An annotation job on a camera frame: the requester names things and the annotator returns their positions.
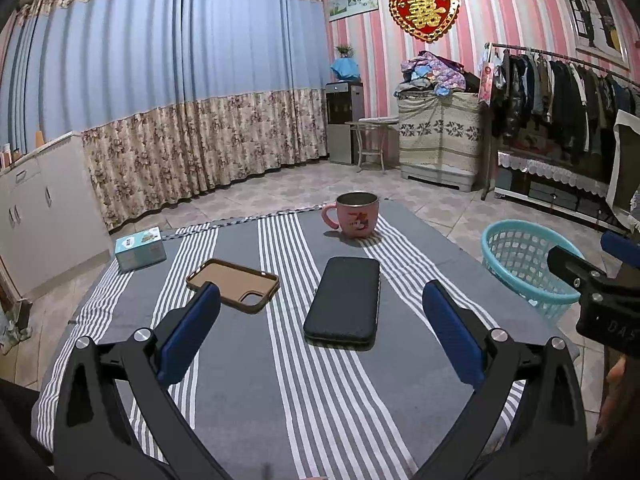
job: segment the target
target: drawer handle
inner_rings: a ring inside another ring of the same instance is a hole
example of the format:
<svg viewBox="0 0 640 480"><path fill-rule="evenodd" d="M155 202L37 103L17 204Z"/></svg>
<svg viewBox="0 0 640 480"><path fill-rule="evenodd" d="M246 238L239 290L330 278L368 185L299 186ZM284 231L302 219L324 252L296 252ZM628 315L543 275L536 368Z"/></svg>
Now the drawer handle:
<svg viewBox="0 0 640 480"><path fill-rule="evenodd" d="M27 176L27 170L22 170L19 171L16 175L15 175L15 183L19 184L20 182L22 182L24 180L24 178Z"/></svg>

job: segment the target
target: pink striped wallpaper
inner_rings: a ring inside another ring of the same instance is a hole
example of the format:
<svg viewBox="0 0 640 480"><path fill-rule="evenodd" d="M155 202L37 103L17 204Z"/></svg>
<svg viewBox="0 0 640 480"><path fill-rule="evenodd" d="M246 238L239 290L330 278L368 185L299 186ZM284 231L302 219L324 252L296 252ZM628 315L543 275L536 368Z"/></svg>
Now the pink striped wallpaper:
<svg viewBox="0 0 640 480"><path fill-rule="evenodd" d="M626 46L628 72L606 60L576 52L564 0L462 0L456 23L431 44L400 29L391 18L388 0L380 0L379 10L327 23L327 34L332 52L336 44L353 46L364 83L366 113L384 116L398 109L393 92L402 77L400 62L425 49L476 72L486 42L519 44L580 57L640 80L640 49L635 47L640 30L622 0L612 3L621 29L618 34Z"/></svg>

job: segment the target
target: brown phone case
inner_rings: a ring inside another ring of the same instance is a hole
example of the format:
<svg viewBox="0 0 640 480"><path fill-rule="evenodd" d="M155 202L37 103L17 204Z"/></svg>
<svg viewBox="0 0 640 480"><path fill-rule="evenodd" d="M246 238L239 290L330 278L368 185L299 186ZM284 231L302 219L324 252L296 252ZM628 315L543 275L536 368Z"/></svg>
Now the brown phone case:
<svg viewBox="0 0 640 480"><path fill-rule="evenodd" d="M204 262L187 277L187 286L194 290L205 282L218 286L222 303L248 314L260 312L280 288L280 279L275 274L215 258ZM254 305L244 304L242 300L249 294L262 299Z"/></svg>

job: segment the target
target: heart-shaped wall decoration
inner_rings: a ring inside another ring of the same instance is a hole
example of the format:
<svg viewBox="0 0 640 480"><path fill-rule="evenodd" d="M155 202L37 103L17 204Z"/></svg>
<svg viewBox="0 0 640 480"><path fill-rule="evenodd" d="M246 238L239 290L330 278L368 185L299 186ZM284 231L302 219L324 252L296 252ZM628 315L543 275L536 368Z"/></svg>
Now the heart-shaped wall decoration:
<svg viewBox="0 0 640 480"><path fill-rule="evenodd" d="M460 0L389 0L389 11L402 30L431 43L456 21Z"/></svg>

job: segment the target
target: black case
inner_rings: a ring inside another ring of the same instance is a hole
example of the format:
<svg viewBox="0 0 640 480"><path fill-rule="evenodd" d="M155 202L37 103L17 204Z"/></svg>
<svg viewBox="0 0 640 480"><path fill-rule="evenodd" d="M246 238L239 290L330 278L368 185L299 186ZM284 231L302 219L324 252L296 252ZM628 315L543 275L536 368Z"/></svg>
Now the black case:
<svg viewBox="0 0 640 480"><path fill-rule="evenodd" d="M372 344L378 328L379 298L379 261L331 258L306 315L305 336L324 342Z"/></svg>

